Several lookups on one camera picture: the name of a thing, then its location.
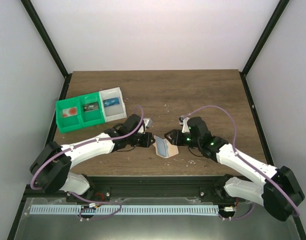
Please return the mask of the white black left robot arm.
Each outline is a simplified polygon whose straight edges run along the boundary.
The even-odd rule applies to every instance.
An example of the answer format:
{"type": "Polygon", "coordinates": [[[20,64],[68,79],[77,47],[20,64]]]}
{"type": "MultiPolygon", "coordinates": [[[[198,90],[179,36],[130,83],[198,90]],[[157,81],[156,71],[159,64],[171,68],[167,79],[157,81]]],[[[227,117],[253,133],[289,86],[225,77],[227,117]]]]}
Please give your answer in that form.
{"type": "Polygon", "coordinates": [[[155,139],[147,129],[150,118],[132,114],[124,123],[106,129],[99,135],[84,141],[59,145],[48,143],[29,168],[33,178],[31,187],[46,194],[57,191],[73,192],[84,202],[90,202],[95,189],[85,174],[72,173],[78,164],[100,155],[124,151],[125,147],[148,148],[155,139]]]}

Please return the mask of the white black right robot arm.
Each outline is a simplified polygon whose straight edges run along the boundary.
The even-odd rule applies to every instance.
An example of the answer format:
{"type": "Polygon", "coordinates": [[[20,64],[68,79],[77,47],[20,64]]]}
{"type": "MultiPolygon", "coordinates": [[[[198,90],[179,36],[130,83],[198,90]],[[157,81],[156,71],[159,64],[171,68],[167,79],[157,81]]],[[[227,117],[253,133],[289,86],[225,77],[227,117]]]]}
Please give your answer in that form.
{"type": "Polygon", "coordinates": [[[305,199],[293,171],[263,163],[236,149],[227,140],[212,135],[205,121],[197,116],[180,118],[181,129],[172,129],[165,138],[174,146],[198,149],[201,155],[227,166],[244,177],[229,176],[215,188],[216,198],[222,202],[240,198],[261,205],[275,219],[286,221],[299,216],[298,206],[305,199]]]}

